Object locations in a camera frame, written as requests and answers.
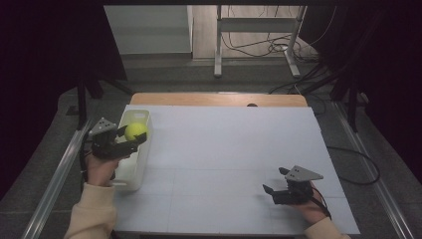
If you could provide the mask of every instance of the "beige sleeve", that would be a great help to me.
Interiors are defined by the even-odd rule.
[[[116,220],[113,187],[84,185],[81,201],[72,209],[65,239],[108,238]]]
[[[309,239],[350,239],[342,235],[328,217],[305,230],[305,235]]]

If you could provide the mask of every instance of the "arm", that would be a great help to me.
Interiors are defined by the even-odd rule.
[[[116,220],[112,205],[114,188],[109,179],[121,159],[103,161],[92,154],[86,157],[88,182],[84,184],[81,201],[72,209],[65,239],[109,237]]]
[[[321,201],[321,196],[314,190],[314,198]],[[311,225],[305,230],[305,235],[309,239],[350,239],[347,235],[342,235],[334,223],[322,212],[316,204],[309,201],[301,205],[291,205],[298,209]]]

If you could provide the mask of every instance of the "white tabletop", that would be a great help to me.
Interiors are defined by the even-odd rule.
[[[299,165],[315,181],[342,233],[359,234],[311,108],[127,106],[150,112],[153,136],[142,185],[118,192],[117,231],[300,235],[309,225],[275,205],[263,184],[287,184]]]

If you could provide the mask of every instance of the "table leg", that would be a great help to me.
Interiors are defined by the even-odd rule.
[[[292,75],[294,78],[299,78],[301,73],[299,72],[298,66],[296,65],[295,58],[293,55],[293,48],[295,46],[296,38],[298,37],[299,30],[301,29],[302,21],[304,20],[305,6],[301,6],[299,9],[298,16],[296,17],[295,28],[292,32],[291,39],[287,48],[284,48],[286,61],[288,61],[289,67],[291,69]]]
[[[215,49],[214,77],[221,78],[221,5],[217,6],[217,46]]]

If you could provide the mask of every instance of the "transparent bin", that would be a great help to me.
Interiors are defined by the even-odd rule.
[[[142,143],[137,152],[120,161],[118,168],[115,170],[115,179],[111,182],[116,190],[139,189],[142,183],[143,172],[148,159],[149,146],[153,136],[152,122],[149,111],[145,110],[127,110],[123,113],[118,128],[128,125],[131,122],[142,122],[148,127],[148,135],[146,142]],[[118,137],[117,142],[126,141],[124,136]]]

